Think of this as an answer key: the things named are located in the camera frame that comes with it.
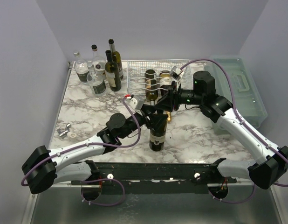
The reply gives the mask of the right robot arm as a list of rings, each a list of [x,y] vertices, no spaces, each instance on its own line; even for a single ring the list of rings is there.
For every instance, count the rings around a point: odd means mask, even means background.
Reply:
[[[182,75],[178,67],[171,70],[173,81],[155,107],[172,112],[181,104],[198,105],[204,116],[227,130],[253,157],[251,161],[217,160],[215,168],[209,171],[210,179],[219,183],[226,177],[238,177],[251,180],[261,189],[275,184],[288,170],[288,147],[279,147],[266,139],[244,120],[228,99],[216,94],[215,79],[209,72],[194,73],[192,90],[181,88]]]

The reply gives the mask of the dark green wine bottle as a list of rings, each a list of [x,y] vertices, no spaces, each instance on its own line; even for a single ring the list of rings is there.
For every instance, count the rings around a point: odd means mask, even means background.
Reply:
[[[117,66],[118,66],[120,79],[123,79],[123,67],[122,67],[122,60],[121,60],[120,53],[116,50],[113,39],[109,39],[108,42],[109,42],[109,47],[110,47],[110,51],[112,54],[112,59],[114,62],[117,63]]]

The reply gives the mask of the green bottle black neck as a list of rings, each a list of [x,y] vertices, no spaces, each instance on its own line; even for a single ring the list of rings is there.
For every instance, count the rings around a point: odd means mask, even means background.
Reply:
[[[110,50],[105,51],[107,62],[105,64],[105,73],[110,86],[110,89],[114,92],[121,89],[121,79],[119,74],[119,68],[116,61],[113,60],[112,52]]]

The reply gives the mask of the clear bottle dark label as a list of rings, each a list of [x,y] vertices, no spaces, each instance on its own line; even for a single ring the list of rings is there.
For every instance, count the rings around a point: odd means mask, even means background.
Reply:
[[[87,75],[87,82],[90,86],[92,93],[96,97],[103,96],[106,92],[106,85],[103,76],[96,73],[93,63],[88,62],[87,67],[89,70],[89,73]]]

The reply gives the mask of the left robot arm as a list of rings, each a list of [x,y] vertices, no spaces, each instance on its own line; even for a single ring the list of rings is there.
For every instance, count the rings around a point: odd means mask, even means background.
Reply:
[[[129,118],[121,113],[113,114],[103,130],[82,142],[51,150],[39,146],[21,167],[24,174],[21,186],[29,187],[32,194],[41,193],[54,184],[62,169],[80,160],[123,148],[120,139],[135,130],[140,131],[143,125],[149,129],[161,127],[167,117],[153,106],[143,105],[140,113],[132,113]]]

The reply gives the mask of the clear bottle green label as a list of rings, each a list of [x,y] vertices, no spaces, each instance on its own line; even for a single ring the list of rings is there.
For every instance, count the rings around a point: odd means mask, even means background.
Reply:
[[[79,78],[79,80],[82,82],[82,83],[87,83],[88,80],[87,80],[87,76],[89,74],[89,69],[87,67],[87,63],[88,61],[85,60],[80,52],[78,50],[75,50],[73,52],[74,56],[75,56],[75,62],[74,62],[74,69],[75,69],[75,72]]]

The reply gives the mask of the clear bottle white label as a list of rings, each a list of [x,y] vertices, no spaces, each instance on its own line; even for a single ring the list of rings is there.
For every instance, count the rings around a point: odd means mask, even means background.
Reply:
[[[106,64],[106,59],[99,54],[97,46],[93,44],[91,46],[92,53],[93,53],[93,58],[92,58],[92,63],[94,65],[94,69],[97,74],[101,74],[104,78],[104,80],[107,80],[106,74],[105,74],[105,64]]]

